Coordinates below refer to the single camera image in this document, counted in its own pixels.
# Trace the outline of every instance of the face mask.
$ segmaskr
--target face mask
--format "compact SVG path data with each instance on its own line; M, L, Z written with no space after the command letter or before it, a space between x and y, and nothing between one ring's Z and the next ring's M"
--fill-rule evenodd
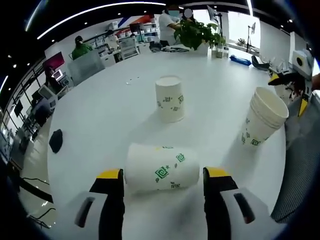
M180 11L179 10L169 10L169 15L172 16L172 17L176 17L178 18L179 17L179 14L180 14Z

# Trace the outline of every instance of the white table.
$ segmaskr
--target white table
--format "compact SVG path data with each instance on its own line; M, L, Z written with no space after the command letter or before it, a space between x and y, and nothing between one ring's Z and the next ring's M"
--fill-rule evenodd
M231 54L250 57L236 49L230 49ZM155 81L164 75L183 81L186 114L176 123L161 123L155 112ZM49 148L47 159L58 212L78 193L88 191L99 173L123 168L130 144L140 143L194 148L201 168L224 167L238 187L248 188L271 213L285 169L284 127L256 153L245 150L237 139L255 88L274 91L268 80L266 72L229 59L158 52L129 58L82 82L58 102L50 128L50 136L63 131L61 150L54 154ZM202 174L189 189L136 198L125 194L124 200L123 239L128 234L131 240L155 239L150 238L154 235L207 239Z

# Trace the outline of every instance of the ceiling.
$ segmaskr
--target ceiling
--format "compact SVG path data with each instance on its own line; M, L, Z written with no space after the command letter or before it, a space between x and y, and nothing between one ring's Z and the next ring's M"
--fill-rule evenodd
M9 75L6 83L6 89L3 89L0 95L1 102L3 99L9 98L10 92L8 88L14 89L22 76L26 73L30 66L44 55L44 50L52 45L52 40L56 42L73 34L85 27L121 17L129 17L135 15L143 15L144 11L153 14L160 14L163 10L161 5L150 4L130 4L105 7L85 14L79 15L62 25L56 27L41 39L37 37L52 27L56 23L68 18L79 12L112 3L125 1L112 0L28 0L28 1L5 1L1 6L1 38L2 46L0 52L0 83L5 76ZM166 3L172 2L167 0L155 0L154 2ZM177 0L176 3L190 4L201 2L199 0ZM294 23L289 23L289 17L280 7L275 5L272 0L251 0L253 14L262 21L267 22L277 28L281 25L287 32L299 32L295 28ZM236 11L249 14L246 0L220 0L215 5L220 12ZM28 32L25 31L30 16L35 9L38 9L30 24ZM198 5L190 7L192 9L204 9L206 5Z

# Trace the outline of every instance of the person in green shirt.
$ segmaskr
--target person in green shirt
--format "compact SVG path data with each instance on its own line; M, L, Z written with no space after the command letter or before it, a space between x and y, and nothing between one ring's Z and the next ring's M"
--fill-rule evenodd
M85 55L92 50L92 46L83 43L82 36L77 36L75 38L75 49L72 51L72 59L76 60L77 58L80 58L82 55Z

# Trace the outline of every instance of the upright paper cup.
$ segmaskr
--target upright paper cup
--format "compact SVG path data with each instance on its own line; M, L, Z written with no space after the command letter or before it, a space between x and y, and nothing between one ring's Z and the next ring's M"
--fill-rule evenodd
M181 79L163 76L155 82L157 111L165 123L174 123L184 118L184 95Z
M124 168L124 179L132 193L173 190L199 180L197 154L185 148L132 144Z
M286 104L277 95L257 87L240 132L242 144L258 147L281 128L288 116Z

